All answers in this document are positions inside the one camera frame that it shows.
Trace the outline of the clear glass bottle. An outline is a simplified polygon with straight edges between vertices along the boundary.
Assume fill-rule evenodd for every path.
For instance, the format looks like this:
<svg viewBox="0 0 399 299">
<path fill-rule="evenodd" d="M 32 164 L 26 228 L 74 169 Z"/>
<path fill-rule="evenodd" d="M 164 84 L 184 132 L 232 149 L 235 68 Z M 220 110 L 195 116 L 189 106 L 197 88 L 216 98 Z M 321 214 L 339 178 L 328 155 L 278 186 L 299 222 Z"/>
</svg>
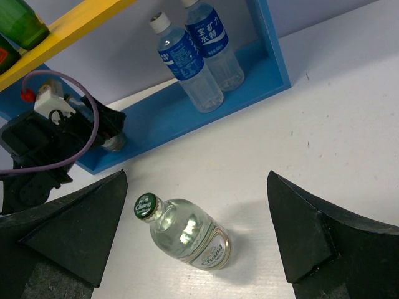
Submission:
<svg viewBox="0 0 399 299">
<path fill-rule="evenodd" d="M 133 208 L 149 225 L 155 245 L 170 257 L 204 271 L 223 268 L 231 255 L 227 231 L 208 213 L 186 199 L 163 201 L 145 193 Z"/>
<path fill-rule="evenodd" d="M 111 137 L 105 141 L 102 145 L 102 148 L 109 152 L 120 151 L 127 143 L 127 137 L 124 132 L 119 133 L 118 135 Z"/>
</svg>

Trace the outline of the blue label bottle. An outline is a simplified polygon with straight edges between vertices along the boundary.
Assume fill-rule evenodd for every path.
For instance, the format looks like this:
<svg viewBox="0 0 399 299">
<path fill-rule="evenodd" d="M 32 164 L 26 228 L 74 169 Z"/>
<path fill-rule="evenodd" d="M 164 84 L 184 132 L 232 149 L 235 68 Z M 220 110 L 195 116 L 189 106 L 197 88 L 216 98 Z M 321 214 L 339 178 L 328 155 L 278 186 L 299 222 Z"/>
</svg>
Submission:
<svg viewBox="0 0 399 299">
<path fill-rule="evenodd" d="M 215 8 L 199 0 L 182 0 L 186 9 L 185 27 L 224 92 L 238 88 L 244 72 L 229 42 L 229 37 Z"/>
<path fill-rule="evenodd" d="M 158 12 L 150 25 L 158 36 L 157 51 L 193 105 L 201 113 L 221 106 L 224 95 L 186 29 L 176 27 L 164 12 Z"/>
</svg>

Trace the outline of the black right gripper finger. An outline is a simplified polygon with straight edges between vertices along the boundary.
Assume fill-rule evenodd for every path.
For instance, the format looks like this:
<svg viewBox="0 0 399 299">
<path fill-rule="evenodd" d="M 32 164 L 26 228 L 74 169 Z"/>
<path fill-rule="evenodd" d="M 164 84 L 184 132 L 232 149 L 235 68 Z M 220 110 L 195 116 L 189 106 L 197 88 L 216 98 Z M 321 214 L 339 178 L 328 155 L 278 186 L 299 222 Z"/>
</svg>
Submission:
<svg viewBox="0 0 399 299">
<path fill-rule="evenodd" d="M 267 196 L 296 298 L 398 298 L 398 227 L 323 200 L 271 171 Z"/>
</svg>

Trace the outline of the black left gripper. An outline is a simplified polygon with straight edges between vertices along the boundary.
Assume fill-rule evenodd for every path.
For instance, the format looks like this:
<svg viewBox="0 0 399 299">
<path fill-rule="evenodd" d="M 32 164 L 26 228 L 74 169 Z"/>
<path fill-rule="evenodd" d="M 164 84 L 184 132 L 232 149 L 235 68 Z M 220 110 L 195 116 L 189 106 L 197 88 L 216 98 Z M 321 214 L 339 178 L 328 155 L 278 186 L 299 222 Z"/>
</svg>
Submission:
<svg viewBox="0 0 399 299">
<path fill-rule="evenodd" d="M 67 174 L 73 157 L 96 136 L 102 146 L 123 132 L 126 115 L 86 96 L 81 113 L 59 124 L 34 110 L 1 127 L 13 168 L 1 174 Z M 125 171 L 25 211 L 1 217 L 1 298 L 91 298 L 100 286 L 127 196 Z"/>
</svg>

